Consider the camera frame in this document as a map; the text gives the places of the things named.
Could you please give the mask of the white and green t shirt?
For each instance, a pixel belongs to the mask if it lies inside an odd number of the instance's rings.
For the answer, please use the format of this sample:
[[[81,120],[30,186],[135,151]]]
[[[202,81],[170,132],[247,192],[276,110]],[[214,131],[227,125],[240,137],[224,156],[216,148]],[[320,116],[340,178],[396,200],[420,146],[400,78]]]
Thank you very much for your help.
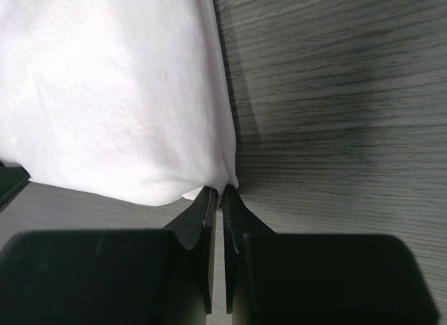
[[[160,206],[237,185],[213,0],[1,0],[1,160]]]

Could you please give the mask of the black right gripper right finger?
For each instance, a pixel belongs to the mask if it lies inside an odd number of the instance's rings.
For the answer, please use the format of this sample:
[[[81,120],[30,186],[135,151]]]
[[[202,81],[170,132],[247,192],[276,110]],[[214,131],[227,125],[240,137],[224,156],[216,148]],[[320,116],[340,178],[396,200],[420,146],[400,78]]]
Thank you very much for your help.
[[[237,258],[244,234],[274,235],[275,232],[259,219],[240,197],[237,189],[227,185],[221,198],[223,213],[224,261],[226,279],[226,312],[233,313]]]

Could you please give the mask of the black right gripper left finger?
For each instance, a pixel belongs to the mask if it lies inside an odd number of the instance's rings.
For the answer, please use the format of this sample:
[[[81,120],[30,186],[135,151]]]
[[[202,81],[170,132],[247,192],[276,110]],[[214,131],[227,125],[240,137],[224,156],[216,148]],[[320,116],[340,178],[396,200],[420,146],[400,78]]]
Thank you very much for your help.
[[[208,315],[212,313],[218,201],[218,191],[205,186],[188,208],[163,227],[172,231],[192,256],[193,271]]]

